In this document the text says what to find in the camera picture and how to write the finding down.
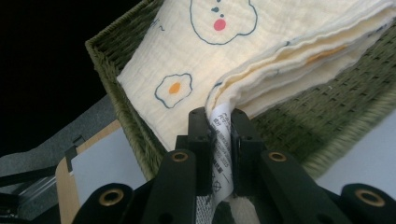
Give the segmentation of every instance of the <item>wooden edge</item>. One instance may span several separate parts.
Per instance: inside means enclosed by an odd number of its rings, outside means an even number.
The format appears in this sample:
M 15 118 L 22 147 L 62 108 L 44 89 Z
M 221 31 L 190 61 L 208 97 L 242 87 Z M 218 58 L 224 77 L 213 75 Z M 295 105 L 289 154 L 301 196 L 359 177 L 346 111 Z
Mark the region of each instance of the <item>wooden edge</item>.
M 77 153 L 80 154 L 99 140 L 105 138 L 120 128 L 120 122 L 114 120 L 107 125 L 102 131 L 87 140 L 81 146 L 77 147 Z M 67 170 L 66 158 L 63 158 L 55 172 L 56 189 L 58 191 L 59 210 L 61 213 L 61 223 L 70 224 L 76 216 L 80 204 L 78 201 L 78 192 L 76 188 L 76 180 L 73 174 L 69 174 Z

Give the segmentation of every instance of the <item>muslin cloth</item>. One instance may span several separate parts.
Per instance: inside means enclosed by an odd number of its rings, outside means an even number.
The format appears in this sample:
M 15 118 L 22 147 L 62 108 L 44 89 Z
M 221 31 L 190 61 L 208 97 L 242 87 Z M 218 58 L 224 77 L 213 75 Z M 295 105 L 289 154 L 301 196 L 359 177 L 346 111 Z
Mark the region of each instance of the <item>muslin cloth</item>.
M 166 0 L 118 81 L 173 150 L 194 108 L 253 118 L 335 78 L 395 17 L 396 0 Z

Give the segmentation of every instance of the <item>pink dot print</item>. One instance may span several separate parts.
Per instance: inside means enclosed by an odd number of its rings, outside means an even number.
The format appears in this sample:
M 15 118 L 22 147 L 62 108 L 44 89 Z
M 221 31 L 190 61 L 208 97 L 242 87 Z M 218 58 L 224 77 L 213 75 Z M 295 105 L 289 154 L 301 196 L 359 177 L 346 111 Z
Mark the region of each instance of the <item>pink dot print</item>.
M 216 31 L 222 31 L 224 30 L 226 26 L 225 20 L 218 19 L 215 21 L 215 24 L 213 24 L 213 27 L 215 28 Z

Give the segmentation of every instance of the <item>white surface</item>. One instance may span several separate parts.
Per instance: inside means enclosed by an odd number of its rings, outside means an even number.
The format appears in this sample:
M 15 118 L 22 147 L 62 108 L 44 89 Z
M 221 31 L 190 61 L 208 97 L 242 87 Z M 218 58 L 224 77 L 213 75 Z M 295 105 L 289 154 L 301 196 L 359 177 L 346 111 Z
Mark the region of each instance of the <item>white surface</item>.
M 146 183 L 122 128 L 76 156 L 72 165 L 81 205 L 103 185 L 119 183 L 137 189 Z
M 346 184 L 367 184 L 396 199 L 395 137 L 396 111 L 393 111 L 325 175 L 317 179 L 317 183 L 336 194 L 340 194 Z

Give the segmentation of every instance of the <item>egg yolk print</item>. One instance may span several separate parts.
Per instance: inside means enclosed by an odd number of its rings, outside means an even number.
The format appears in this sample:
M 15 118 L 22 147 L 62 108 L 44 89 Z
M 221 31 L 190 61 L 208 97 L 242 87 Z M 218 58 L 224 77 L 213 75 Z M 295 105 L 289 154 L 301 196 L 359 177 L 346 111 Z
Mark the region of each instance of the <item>egg yolk print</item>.
M 192 77 L 188 73 L 167 76 L 155 90 L 155 98 L 166 108 L 173 108 L 191 94 L 191 83 Z

